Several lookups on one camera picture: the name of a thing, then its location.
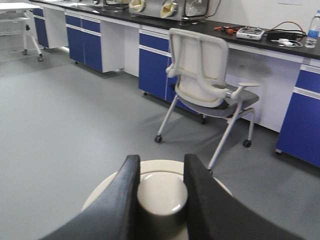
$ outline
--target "gray floor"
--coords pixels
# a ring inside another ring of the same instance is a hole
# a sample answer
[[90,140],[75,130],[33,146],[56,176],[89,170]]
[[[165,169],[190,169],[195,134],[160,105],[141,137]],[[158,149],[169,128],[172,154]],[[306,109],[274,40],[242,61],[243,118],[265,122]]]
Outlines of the gray floor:
[[[226,123],[177,109],[154,137],[168,103],[144,96],[138,78],[100,74],[69,59],[64,48],[36,55],[0,53],[0,239],[35,240],[74,217],[92,190],[126,155],[208,164]],[[320,169],[276,156],[277,133],[239,120],[214,175],[270,221],[307,240],[320,239]]]

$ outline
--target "caster wheel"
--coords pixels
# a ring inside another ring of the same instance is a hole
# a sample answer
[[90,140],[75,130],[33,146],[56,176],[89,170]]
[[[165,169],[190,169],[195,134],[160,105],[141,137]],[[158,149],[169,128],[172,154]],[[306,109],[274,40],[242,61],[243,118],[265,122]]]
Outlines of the caster wheel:
[[244,146],[245,148],[249,148],[249,147],[251,146],[251,141],[249,141],[249,140],[244,140],[242,144],[243,144],[243,146]]
[[162,136],[161,136],[161,135],[156,136],[155,139],[154,139],[154,141],[155,141],[156,143],[161,143],[161,141],[162,141]]
[[200,123],[201,123],[202,125],[206,124],[206,122],[207,122],[207,119],[206,119],[206,118],[204,118],[204,117],[200,118]]

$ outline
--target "plastic bottle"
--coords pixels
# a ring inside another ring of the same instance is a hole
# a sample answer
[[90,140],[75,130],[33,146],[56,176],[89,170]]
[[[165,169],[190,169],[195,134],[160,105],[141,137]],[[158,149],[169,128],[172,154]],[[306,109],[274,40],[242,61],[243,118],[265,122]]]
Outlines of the plastic bottle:
[[306,48],[314,48],[316,46],[318,36],[320,32],[320,10],[316,12],[316,15],[312,18],[310,23],[308,36],[305,40],[305,47]]

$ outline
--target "white chair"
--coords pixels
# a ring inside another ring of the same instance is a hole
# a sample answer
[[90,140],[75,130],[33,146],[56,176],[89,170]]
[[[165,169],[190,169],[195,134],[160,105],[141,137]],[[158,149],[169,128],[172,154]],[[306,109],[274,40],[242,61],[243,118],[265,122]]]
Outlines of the white chair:
[[211,170],[235,121],[249,113],[249,134],[243,145],[247,148],[251,146],[255,110],[246,108],[257,102],[259,97],[244,89],[259,84],[242,82],[238,88],[226,84],[229,48],[222,38],[177,28],[169,30],[169,38],[172,64],[166,72],[169,78],[178,76],[176,95],[154,140],[157,143],[162,141],[164,127],[178,100],[202,114],[201,123],[205,122],[206,116],[227,120],[228,127],[207,167]]

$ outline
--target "white device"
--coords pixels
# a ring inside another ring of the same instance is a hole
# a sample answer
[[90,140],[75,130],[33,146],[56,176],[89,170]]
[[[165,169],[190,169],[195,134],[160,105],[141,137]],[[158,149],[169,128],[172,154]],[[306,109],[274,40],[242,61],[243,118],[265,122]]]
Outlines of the white device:
[[264,33],[265,31],[260,28],[243,27],[236,32],[235,36],[239,39],[252,39],[258,41],[262,38]]

